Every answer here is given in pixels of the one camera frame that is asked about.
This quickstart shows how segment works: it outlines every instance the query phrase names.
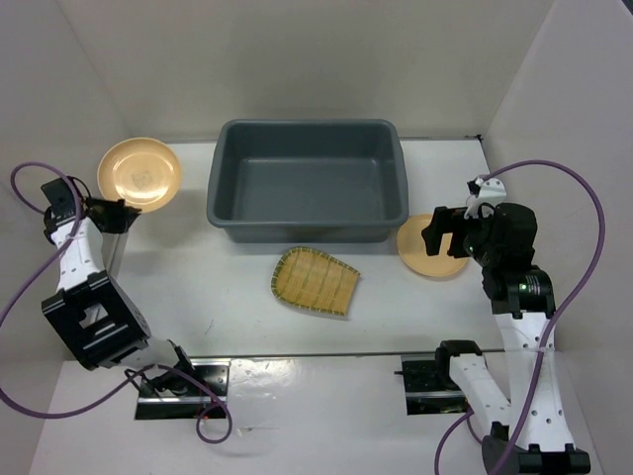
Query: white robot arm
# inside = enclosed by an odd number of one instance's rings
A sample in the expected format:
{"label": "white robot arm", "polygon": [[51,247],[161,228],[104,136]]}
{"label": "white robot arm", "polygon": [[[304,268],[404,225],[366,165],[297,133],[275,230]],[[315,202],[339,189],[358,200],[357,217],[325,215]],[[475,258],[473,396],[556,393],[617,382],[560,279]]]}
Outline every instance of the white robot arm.
{"label": "white robot arm", "polygon": [[[57,248],[69,238],[80,214],[79,228],[60,258],[56,292],[42,302],[45,317],[77,360],[90,370],[161,364],[201,379],[181,347],[151,336],[140,310],[105,269],[102,233],[126,233],[139,210],[125,206],[123,200],[93,198],[86,198],[82,209],[75,210],[72,193],[61,179],[43,185],[42,190],[50,202],[45,235]],[[152,372],[155,377],[143,380],[145,388],[173,394],[185,391],[187,382],[182,378]]]}
{"label": "white robot arm", "polygon": [[443,235],[450,233],[448,254],[471,256],[482,265],[484,290],[503,339],[510,401],[473,341],[442,341],[435,353],[440,377],[463,391],[488,433],[482,454],[490,471],[518,425],[537,354],[543,351],[529,417],[499,475],[589,473],[589,457],[576,448],[565,419],[556,377],[554,334],[550,333],[544,347],[540,344],[555,304],[548,275],[532,264],[537,230],[534,213],[524,206],[504,203],[505,190],[497,179],[477,178],[469,183],[469,189],[467,206],[436,208],[422,237],[427,253],[436,255]]}

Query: gray plastic bin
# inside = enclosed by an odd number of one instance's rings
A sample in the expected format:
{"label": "gray plastic bin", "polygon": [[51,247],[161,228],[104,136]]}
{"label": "gray plastic bin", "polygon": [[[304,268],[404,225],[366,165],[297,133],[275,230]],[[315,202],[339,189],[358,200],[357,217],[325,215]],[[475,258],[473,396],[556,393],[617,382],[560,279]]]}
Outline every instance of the gray plastic bin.
{"label": "gray plastic bin", "polygon": [[408,218],[398,133],[380,120],[226,124],[207,217],[237,242],[376,242]]}

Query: orange plate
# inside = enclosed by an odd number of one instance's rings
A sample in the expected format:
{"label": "orange plate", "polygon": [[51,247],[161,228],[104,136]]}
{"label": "orange plate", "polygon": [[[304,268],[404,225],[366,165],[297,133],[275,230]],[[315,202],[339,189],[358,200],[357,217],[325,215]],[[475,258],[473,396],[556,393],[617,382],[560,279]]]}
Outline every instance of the orange plate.
{"label": "orange plate", "polygon": [[178,157],[163,142],[136,138],[117,143],[101,159],[97,182],[107,200],[123,198],[144,213],[165,206],[182,181]]}
{"label": "orange plate", "polygon": [[452,235],[444,235],[439,255],[426,255],[420,234],[431,222],[432,215],[411,216],[398,230],[398,253],[406,265],[428,277],[448,277],[459,272],[468,258],[455,259],[446,254]]}

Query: white wall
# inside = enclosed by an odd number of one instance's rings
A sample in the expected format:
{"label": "white wall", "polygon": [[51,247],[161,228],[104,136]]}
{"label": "white wall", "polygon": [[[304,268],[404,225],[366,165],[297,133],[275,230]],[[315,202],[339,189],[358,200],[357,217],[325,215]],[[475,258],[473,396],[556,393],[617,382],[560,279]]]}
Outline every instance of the white wall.
{"label": "white wall", "polygon": [[[492,168],[560,161],[593,185],[604,206],[601,264],[561,320],[558,342],[608,474],[631,471],[632,78],[633,16],[621,0],[556,0],[484,139]],[[505,178],[513,197],[537,213],[537,263],[553,276],[560,303],[594,249],[592,204],[557,171]]]}
{"label": "white wall", "polygon": [[[96,168],[113,143],[130,134],[54,0],[0,3],[0,303],[53,251],[42,218],[9,186],[11,169],[40,160],[83,177],[96,190]],[[52,175],[25,172],[24,192],[43,204]],[[18,304],[0,332],[0,384],[32,408],[46,410],[64,350],[40,309],[54,292],[56,269]],[[42,423],[0,405],[2,472],[28,473]]]}
{"label": "white wall", "polygon": [[59,0],[134,135],[381,117],[481,134],[552,0]]}

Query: cable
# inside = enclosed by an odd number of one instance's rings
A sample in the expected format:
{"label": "cable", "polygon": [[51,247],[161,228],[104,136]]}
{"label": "cable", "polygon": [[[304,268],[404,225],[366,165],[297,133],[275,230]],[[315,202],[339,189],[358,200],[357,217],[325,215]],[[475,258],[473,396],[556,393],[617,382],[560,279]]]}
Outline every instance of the cable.
{"label": "cable", "polygon": [[[25,162],[25,163],[22,163],[22,164],[16,166],[13,169],[13,171],[11,172],[11,188],[13,189],[14,193],[16,194],[16,196],[25,205],[27,205],[32,210],[34,210],[34,211],[36,211],[36,212],[38,212],[40,214],[44,213],[43,211],[38,209],[36,206],[31,204],[24,197],[24,195],[20,192],[20,190],[18,189],[17,184],[16,184],[16,175],[18,174],[18,172],[21,169],[26,168],[26,167],[30,167],[30,166],[39,167],[39,168],[45,168],[46,170],[49,170],[49,171],[53,172],[54,174],[56,174],[57,176],[59,176],[59,178],[61,178],[63,180],[63,182],[68,186],[68,188],[70,189],[70,192],[72,193],[72,198],[73,198],[73,202],[74,202],[74,206],[75,206],[75,219],[74,219],[74,222],[73,222],[73,225],[72,225],[72,230],[70,231],[70,234],[68,235],[66,241],[61,245],[61,247],[59,249],[57,249],[52,254],[51,257],[49,257],[46,260],[46,262],[44,264],[42,264],[33,273],[33,275],[31,275],[26,280],[26,282],[18,289],[18,291],[11,297],[11,299],[9,299],[8,304],[2,309],[2,311],[0,312],[0,327],[2,327],[2,325],[5,322],[5,320],[9,316],[9,313],[11,312],[13,307],[16,305],[18,300],[20,300],[22,295],[27,291],[27,289],[38,279],[38,277],[40,277],[42,275],[42,273],[53,262],[55,262],[68,249],[68,247],[72,243],[72,239],[74,238],[75,234],[77,233],[77,230],[79,229],[79,225],[81,223],[81,214],[79,213],[79,210],[81,210],[81,200],[79,198],[79,194],[78,194],[77,189],[75,188],[75,186],[73,185],[71,180],[66,175],[64,175],[61,171],[59,171],[55,167],[50,166],[50,165],[48,165],[46,163],[40,163],[40,162],[36,162],[36,161],[28,161],[28,162]],[[211,404],[205,411],[203,411],[200,414],[200,417],[196,420],[196,434],[198,435],[198,437],[202,441],[204,441],[206,443],[222,443],[222,442],[224,442],[225,440],[228,439],[228,437],[230,436],[230,433],[232,431],[233,422],[232,422],[232,417],[230,415],[230,411],[226,407],[226,404],[220,398],[218,398],[218,396],[216,396],[207,386],[204,386],[199,381],[196,381],[196,379],[192,378],[188,374],[186,374],[186,373],[184,373],[184,372],[182,372],[182,371],[180,371],[180,370],[178,370],[176,368],[172,368],[170,366],[165,366],[165,365],[162,365],[162,364],[156,364],[156,365],[151,364],[151,365],[148,365],[148,366],[144,366],[139,371],[136,371],[136,372],[133,372],[133,373],[127,372],[126,374],[128,375],[128,378],[125,381],[123,381],[119,386],[117,386],[112,391],[110,391],[108,394],[106,394],[104,397],[102,397],[101,399],[99,399],[99,400],[95,401],[94,403],[91,403],[91,404],[89,404],[89,405],[87,405],[87,406],[85,406],[83,408],[76,409],[74,411],[68,411],[66,413],[54,413],[54,414],[42,413],[42,412],[39,412],[39,411],[33,411],[33,410],[29,409],[29,408],[25,408],[24,406],[20,405],[19,403],[15,402],[13,399],[11,399],[11,397],[7,393],[5,393],[4,390],[1,387],[0,387],[0,401],[5,403],[7,406],[9,406],[14,411],[17,411],[18,413],[23,414],[25,416],[29,416],[31,418],[44,419],[44,420],[57,420],[57,419],[72,418],[74,416],[79,416],[80,414],[87,413],[88,411],[96,408],[97,406],[102,405],[103,403],[108,401],[110,398],[112,398],[115,394],[117,394],[119,391],[121,391],[125,386],[127,386],[128,384],[133,383],[136,377],[144,375],[144,373],[146,371],[148,371],[149,369],[152,369],[154,367],[157,367],[157,368],[165,370],[165,371],[169,371],[169,372],[174,373],[177,376],[185,379],[189,383],[193,384],[194,386],[196,386],[197,388],[199,388],[200,390],[205,392],[205,394],[207,394],[211,398],[211,400],[213,401],[213,404]],[[222,410],[225,412],[225,414],[226,414],[226,421],[228,422],[228,428],[226,429],[225,435],[223,435],[222,437],[217,438],[217,439],[212,439],[212,438],[208,438],[208,437],[206,437],[205,435],[202,434],[201,422],[204,420],[204,417],[207,414],[207,412],[210,409],[214,408],[215,406],[221,407]]]}
{"label": "cable", "polygon": [[439,473],[439,460],[440,460],[440,457],[442,455],[442,449],[444,448],[444,444],[446,443],[446,440],[448,440],[448,437],[450,437],[451,433],[453,433],[453,430],[458,428],[459,425],[463,421],[467,421],[473,414],[474,414],[473,410],[471,408],[468,408],[468,411],[466,411],[466,413],[461,418],[459,418],[457,421],[455,421],[446,430],[446,432],[444,432],[444,435],[442,435],[442,438],[440,438],[439,443],[437,444],[437,448],[435,449],[435,459],[433,461],[433,469],[435,471],[435,475],[440,475],[440,473]]}
{"label": "cable", "polygon": [[477,216],[480,220],[484,218],[484,214],[482,213],[484,208],[489,208],[493,213],[495,212],[495,207],[493,205],[491,205],[490,203],[482,203],[477,209]]}
{"label": "cable", "polygon": [[76,185],[76,182],[81,183],[81,185],[83,186],[83,189],[86,191],[86,193],[88,194],[88,198],[92,198],[92,193],[90,193],[90,188],[88,188],[88,185],[86,185],[86,183],[81,179],[81,178],[77,178],[76,176],[71,176],[68,175],[68,178]]}
{"label": "cable", "polygon": [[471,418],[467,418],[466,419],[466,426],[468,426],[468,431],[473,436],[473,439],[476,440],[479,445],[481,445],[483,443],[483,441],[479,438],[479,436],[477,435],[477,433],[473,429],[473,423],[471,423]]}
{"label": "cable", "polygon": [[[576,284],[576,287],[574,287],[570,295],[568,295],[567,298],[563,301],[559,309],[554,313],[554,315],[550,319],[550,322],[547,325],[547,327],[545,327],[545,330],[543,331],[543,334],[541,335],[540,342],[539,342],[539,348],[544,348],[547,345],[547,341],[550,337],[550,334],[554,330],[554,326],[556,325],[558,320],[561,318],[561,315],[563,315],[563,312],[565,312],[565,310],[570,306],[570,304],[578,296],[581,290],[583,290],[583,288],[589,281],[589,278],[595,271],[595,268],[597,267],[598,262],[600,261],[600,256],[602,255],[602,249],[604,248],[604,238],[606,235],[606,222],[605,222],[605,217],[604,217],[604,210],[602,209],[600,200],[595,194],[595,191],[593,191],[593,188],[591,188],[591,186],[587,183],[587,181],[584,178],[582,178],[576,171],[574,171],[573,169],[561,163],[557,163],[555,161],[549,161],[549,160],[518,161],[516,163],[513,163],[512,165],[504,166],[500,168],[499,170],[494,171],[490,175],[484,176],[483,178],[485,180],[490,180],[491,178],[499,176],[502,173],[506,173],[507,171],[513,170],[514,168],[519,168],[519,167],[527,166],[527,165],[550,166],[552,168],[556,168],[561,171],[564,171],[565,173],[575,178],[576,181],[578,181],[581,185],[583,185],[583,188],[585,188],[585,190],[588,192],[589,197],[591,198],[591,201],[593,202],[593,205],[595,206],[595,211],[597,213],[597,222],[598,222],[597,242],[595,245],[595,251],[593,252],[593,257],[591,258],[591,262],[589,263],[589,266],[587,270],[585,271],[585,274],[583,274],[583,277],[581,278],[579,283]],[[536,387],[538,385],[538,379],[541,374],[541,368],[543,367],[544,357],[545,357],[545,353],[543,351],[539,351],[538,354],[536,355],[536,362],[534,363],[534,372],[532,373],[532,379],[530,380],[530,385],[527,390],[525,403],[523,404],[523,409],[521,410],[521,414],[518,418],[518,421],[516,422],[516,427],[514,428],[514,431],[512,432],[512,436],[507,442],[507,446],[505,447],[503,454],[497,461],[497,464],[495,465],[495,467],[493,467],[493,470],[489,472],[489,475],[498,475],[499,471],[501,470],[501,468],[503,468],[503,465],[505,465],[505,462],[507,462],[507,459],[509,458],[510,454],[514,450],[514,446],[516,445],[516,442],[518,441],[521,431],[523,430],[523,427],[525,426],[525,421],[527,421],[527,417],[529,415],[530,408],[532,406],[532,401],[534,401],[534,395],[536,394]],[[450,428],[449,430],[447,430],[445,435],[450,434],[451,431],[452,429]]]}
{"label": "cable", "polygon": [[123,370],[123,374],[126,375],[126,378],[132,378],[132,381],[130,381],[130,384],[132,384],[135,389],[140,393],[142,390],[140,388],[140,385],[136,382],[135,378],[137,377],[136,372],[133,369],[129,369],[126,368]]}

